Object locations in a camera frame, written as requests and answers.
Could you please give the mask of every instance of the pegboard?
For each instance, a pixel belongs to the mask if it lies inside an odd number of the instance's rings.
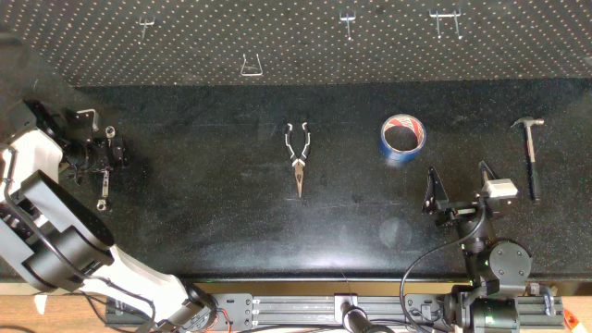
[[[585,0],[10,0],[1,20],[73,86],[592,77]],[[457,16],[437,19],[429,13]],[[351,39],[342,16],[351,20]],[[146,27],[140,19],[154,18]],[[256,67],[262,76],[242,77]]]

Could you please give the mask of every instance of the hammer handle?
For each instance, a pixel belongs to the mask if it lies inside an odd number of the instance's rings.
[[[540,179],[536,165],[536,162],[530,162],[530,195],[534,201],[540,202]]]

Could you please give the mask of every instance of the pliers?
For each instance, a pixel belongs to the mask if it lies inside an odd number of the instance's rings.
[[[296,178],[296,186],[298,186],[299,198],[302,198],[302,182],[304,180],[304,166],[306,165],[306,157],[308,157],[308,153],[311,151],[311,133],[308,131],[308,124],[302,123],[302,129],[304,130],[304,139],[306,140],[306,143],[304,144],[304,149],[302,149],[300,158],[296,156],[296,153],[294,153],[294,150],[290,144],[290,136],[292,134],[291,124],[288,124],[288,131],[285,134],[286,150],[288,150],[290,161],[294,167],[294,177]]]

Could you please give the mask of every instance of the orange object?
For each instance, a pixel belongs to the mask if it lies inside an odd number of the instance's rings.
[[[587,333],[586,328],[579,320],[572,314],[571,311],[567,309],[563,309],[563,318],[565,320],[565,325],[572,333]]]

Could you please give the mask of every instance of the roll of blue tape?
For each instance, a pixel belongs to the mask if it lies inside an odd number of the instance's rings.
[[[417,138],[417,147],[410,151],[400,151],[390,146],[385,137],[385,133],[388,129],[398,126],[403,126],[413,131]],[[380,150],[386,158],[401,162],[412,160],[419,154],[419,151],[424,148],[424,144],[426,144],[426,129],[424,128],[424,124],[417,120],[416,117],[396,115],[390,117],[384,124],[382,124],[382,129],[380,129]]]

